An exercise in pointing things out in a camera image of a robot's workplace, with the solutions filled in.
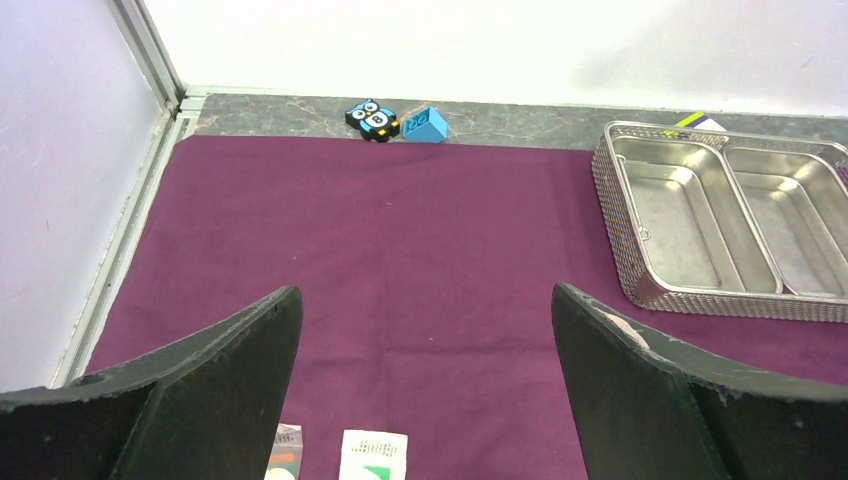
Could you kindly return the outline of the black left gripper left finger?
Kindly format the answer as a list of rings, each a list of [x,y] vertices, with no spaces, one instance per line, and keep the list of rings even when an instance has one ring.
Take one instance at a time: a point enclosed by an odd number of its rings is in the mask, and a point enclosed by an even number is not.
[[[1,397],[5,479],[260,479],[303,324],[299,289],[66,386]]]

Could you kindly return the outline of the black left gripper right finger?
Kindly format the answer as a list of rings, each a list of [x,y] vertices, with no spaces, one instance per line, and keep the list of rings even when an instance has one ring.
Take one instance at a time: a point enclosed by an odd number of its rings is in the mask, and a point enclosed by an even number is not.
[[[592,479],[843,479],[847,390],[740,363],[565,283],[552,327]]]

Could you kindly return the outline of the suture packet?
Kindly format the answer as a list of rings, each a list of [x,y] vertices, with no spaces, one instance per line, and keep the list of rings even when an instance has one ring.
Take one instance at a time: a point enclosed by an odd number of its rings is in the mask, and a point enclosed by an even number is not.
[[[347,429],[343,432],[339,480],[405,480],[408,436]]]

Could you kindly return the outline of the metal mesh instrument tray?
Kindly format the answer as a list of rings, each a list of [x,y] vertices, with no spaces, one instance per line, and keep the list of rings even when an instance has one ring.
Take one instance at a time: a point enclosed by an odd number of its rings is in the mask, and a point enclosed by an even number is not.
[[[781,287],[773,294],[702,292],[663,284],[651,273],[641,244],[638,221],[628,200],[623,172],[617,165],[612,142],[619,137],[686,140],[704,143],[718,151],[731,179],[739,189],[743,206],[749,211],[755,232],[772,261]],[[730,147],[820,155],[836,171],[847,190],[847,150],[829,141],[805,140],[747,133],[678,128],[639,122],[614,121],[607,124],[592,160],[592,172],[617,273],[625,295],[636,305],[657,311],[843,323],[847,319],[847,297],[828,299],[803,296],[789,291],[781,279],[759,227],[752,215],[736,176],[724,156]]]

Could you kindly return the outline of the purple cloth wrap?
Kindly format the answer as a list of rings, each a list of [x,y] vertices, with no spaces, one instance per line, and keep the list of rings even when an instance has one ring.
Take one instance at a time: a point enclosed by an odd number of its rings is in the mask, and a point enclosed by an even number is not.
[[[582,479],[551,293],[575,285],[716,354],[847,381],[843,324],[645,311],[623,294],[588,151],[192,136],[167,165],[88,368],[295,285],[282,419],[306,479],[347,429],[403,433],[411,479]]]

